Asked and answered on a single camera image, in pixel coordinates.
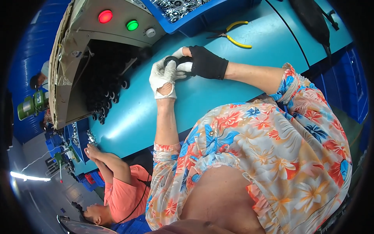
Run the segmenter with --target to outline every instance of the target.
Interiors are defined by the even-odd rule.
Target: white knob
[[[147,37],[153,37],[154,35],[156,35],[156,31],[154,30],[154,28],[150,28],[145,32],[145,34],[147,35]]]

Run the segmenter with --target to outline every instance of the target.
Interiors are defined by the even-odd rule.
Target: red indicator light
[[[102,23],[102,24],[106,24],[107,22],[109,22],[113,17],[113,13],[111,10],[105,10],[105,11],[102,11],[100,14],[99,14],[99,22]]]

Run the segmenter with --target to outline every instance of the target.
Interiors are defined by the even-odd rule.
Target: pliers handle
[[[232,37],[230,37],[229,35],[227,35],[226,33],[235,25],[238,25],[238,24],[248,24],[248,21],[236,21],[232,24],[230,24],[225,30],[214,30],[214,31],[209,31],[211,33],[216,33],[216,35],[213,35],[213,36],[210,36],[210,37],[207,37],[208,38],[216,38],[216,37],[227,37],[227,39],[229,41],[231,41],[232,43],[234,43],[235,45],[239,46],[239,47],[243,47],[243,48],[252,48],[251,45],[244,45],[242,43],[239,43],[237,41],[235,41]]]

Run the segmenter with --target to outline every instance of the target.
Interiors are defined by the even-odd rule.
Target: hand
[[[202,46],[190,46],[189,52],[184,49],[183,54],[191,56],[193,62],[179,64],[177,70],[192,72],[207,79],[223,80],[228,60],[218,57]]]
[[[183,55],[183,48],[178,49],[176,52],[173,53],[174,57],[181,58]],[[164,57],[160,61],[156,62],[152,66],[151,75],[149,76],[149,83],[151,84],[151,88],[153,90],[154,98],[177,98],[175,94],[175,80],[176,79],[183,79],[186,78],[184,71],[177,71],[177,64],[175,61],[170,61],[166,67],[163,66],[165,61]]]
[[[94,163],[101,162],[100,160],[95,158],[95,155],[101,153],[96,146],[94,146],[92,144],[87,144],[87,148],[85,148],[84,152],[85,152],[86,156],[89,159],[91,159]]]

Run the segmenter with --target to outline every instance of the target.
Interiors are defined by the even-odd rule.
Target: green motor
[[[42,90],[37,91],[33,96],[26,97],[17,107],[19,120],[24,120],[31,115],[37,116],[39,112],[48,109],[48,99],[49,93]]]

